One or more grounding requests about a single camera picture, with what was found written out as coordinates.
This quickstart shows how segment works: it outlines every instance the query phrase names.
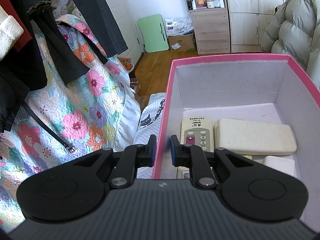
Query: plastic bag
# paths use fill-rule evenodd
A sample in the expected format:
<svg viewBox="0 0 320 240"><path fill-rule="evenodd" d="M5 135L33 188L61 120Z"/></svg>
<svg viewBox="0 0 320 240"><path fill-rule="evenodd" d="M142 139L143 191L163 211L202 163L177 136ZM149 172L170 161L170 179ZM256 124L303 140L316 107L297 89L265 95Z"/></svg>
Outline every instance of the plastic bag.
<svg viewBox="0 0 320 240"><path fill-rule="evenodd" d="M185 18L167 18L165 26L168 36L184 35L193 30L190 14Z"/></svg>

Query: beige down jacket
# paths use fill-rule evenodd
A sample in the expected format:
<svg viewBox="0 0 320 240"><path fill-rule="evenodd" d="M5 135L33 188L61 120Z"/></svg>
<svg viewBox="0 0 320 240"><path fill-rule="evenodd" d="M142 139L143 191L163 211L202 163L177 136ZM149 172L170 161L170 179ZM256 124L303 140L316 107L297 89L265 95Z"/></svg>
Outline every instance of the beige down jacket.
<svg viewBox="0 0 320 240"><path fill-rule="evenodd" d="M264 52L291 55L320 89L320 0L286 0L261 40Z"/></svg>

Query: floral fabric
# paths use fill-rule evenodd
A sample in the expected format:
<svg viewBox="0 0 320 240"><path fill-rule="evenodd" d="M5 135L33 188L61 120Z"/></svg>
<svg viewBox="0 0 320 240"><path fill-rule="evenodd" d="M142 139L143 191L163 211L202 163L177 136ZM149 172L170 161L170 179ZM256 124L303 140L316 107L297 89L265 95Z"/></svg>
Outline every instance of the floral fabric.
<svg viewBox="0 0 320 240"><path fill-rule="evenodd" d="M27 103L58 136L73 146L65 148L32 118L0 133L0 227L14 229L24 217L16 200L20 183L29 176L71 161L101 147L114 147L119 120L126 102L125 89L118 80L128 73L116 57L104 66L85 41L85 34L104 53L86 23L73 15L63 15L58 25L74 54L90 70L64 85L50 57L42 33L36 35L44 61L48 84L30 92Z"/></svg>

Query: black strap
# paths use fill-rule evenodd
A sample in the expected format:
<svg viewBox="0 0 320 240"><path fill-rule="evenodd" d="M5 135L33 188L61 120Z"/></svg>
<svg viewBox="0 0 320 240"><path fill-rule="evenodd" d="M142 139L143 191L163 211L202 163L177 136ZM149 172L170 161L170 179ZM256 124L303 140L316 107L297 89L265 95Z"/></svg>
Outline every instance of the black strap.
<svg viewBox="0 0 320 240"><path fill-rule="evenodd" d="M64 140L62 140L57 134L54 133L48 126L44 124L40 120L40 118L35 114L35 112L32 111L32 109L27 105L25 101L22 101L21 105L23 108L27 111L28 114L31 115L31 117L47 132L49 133L53 138L55 138L60 144L62 144L70 153L74 153L75 150L69 146Z"/></svg>

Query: red garment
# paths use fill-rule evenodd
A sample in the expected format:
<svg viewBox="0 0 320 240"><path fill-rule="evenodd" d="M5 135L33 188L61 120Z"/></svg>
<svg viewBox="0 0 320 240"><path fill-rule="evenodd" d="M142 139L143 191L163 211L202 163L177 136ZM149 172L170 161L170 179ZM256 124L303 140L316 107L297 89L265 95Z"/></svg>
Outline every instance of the red garment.
<svg viewBox="0 0 320 240"><path fill-rule="evenodd" d="M26 27L24 26L18 14L14 10L13 6L11 5L10 0L0 0L0 5L7 14L12 15L14 17L17 20L17 22L20 24L20 26L23 28L23 34L13 45L14 49L16 51L19 51L20 49L23 48L24 45L27 44L28 41L31 40L31 35L27 31Z"/></svg>

